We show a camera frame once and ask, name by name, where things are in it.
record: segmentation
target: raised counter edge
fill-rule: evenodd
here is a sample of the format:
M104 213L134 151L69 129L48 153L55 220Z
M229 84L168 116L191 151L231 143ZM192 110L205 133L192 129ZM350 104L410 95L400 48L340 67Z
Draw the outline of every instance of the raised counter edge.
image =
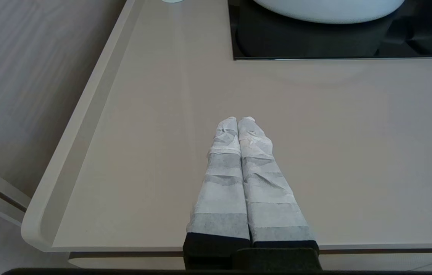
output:
M68 250L53 242L143 3L126 1L26 210L21 235L43 252Z

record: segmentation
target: countertop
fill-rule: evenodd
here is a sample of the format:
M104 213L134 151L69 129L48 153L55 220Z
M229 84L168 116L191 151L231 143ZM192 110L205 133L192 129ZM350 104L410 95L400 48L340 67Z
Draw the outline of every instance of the countertop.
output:
M53 246L181 251L229 116L321 249L432 248L432 59L234 61L225 0L144 2Z

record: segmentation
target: white bowl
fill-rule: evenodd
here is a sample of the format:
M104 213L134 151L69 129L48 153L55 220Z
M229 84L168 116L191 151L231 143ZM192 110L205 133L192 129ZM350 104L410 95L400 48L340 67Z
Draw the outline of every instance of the white bowl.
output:
M304 21L352 24L395 11L405 0L254 0L278 14Z

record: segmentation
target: white tissue paper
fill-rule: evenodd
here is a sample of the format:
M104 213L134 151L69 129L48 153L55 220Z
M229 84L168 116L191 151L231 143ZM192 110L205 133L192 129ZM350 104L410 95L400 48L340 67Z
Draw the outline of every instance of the white tissue paper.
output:
M254 118L238 123L243 189L253 242L316 240Z
M216 129L187 232L249 240L247 221L237 119L228 117Z

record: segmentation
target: beige countertop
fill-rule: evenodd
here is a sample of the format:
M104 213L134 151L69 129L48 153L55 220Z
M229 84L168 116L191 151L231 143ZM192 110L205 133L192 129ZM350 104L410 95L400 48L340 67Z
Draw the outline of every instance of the beige countertop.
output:
M52 247L181 251L229 116L321 249L432 248L432 59L233 61L225 0L143 3Z

